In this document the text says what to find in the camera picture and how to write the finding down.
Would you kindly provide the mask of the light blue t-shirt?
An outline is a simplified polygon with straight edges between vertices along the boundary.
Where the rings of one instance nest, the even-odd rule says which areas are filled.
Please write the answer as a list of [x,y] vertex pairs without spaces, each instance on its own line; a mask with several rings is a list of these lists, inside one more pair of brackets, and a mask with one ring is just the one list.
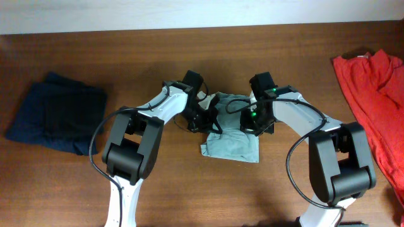
[[217,121],[222,133],[209,133],[206,142],[200,145],[201,154],[211,158],[258,163],[258,137],[240,130],[240,112],[227,113],[250,104],[249,97],[221,92],[215,96],[219,98],[215,108],[218,110]]

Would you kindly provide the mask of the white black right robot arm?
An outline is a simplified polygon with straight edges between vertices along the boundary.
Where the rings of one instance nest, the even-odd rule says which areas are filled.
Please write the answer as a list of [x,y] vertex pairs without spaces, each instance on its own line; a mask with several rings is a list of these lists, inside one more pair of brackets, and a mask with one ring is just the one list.
[[348,206],[376,185],[376,173],[364,128],[344,124],[309,104],[292,86],[279,87],[270,73],[253,76],[248,105],[241,108],[241,131],[272,134],[283,122],[299,136],[289,149],[285,166],[302,142],[309,146],[309,180],[314,191],[299,226],[344,226]]

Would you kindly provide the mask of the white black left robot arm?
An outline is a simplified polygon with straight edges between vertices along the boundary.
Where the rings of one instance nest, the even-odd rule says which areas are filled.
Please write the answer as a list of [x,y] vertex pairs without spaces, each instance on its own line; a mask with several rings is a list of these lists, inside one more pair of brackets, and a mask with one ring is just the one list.
[[203,77],[187,71],[180,81],[165,81],[161,92],[148,103],[122,107],[112,113],[114,123],[102,153],[110,181],[106,226],[136,226],[140,188],[155,166],[163,128],[176,115],[187,120],[192,133],[222,133],[216,95],[200,91]]

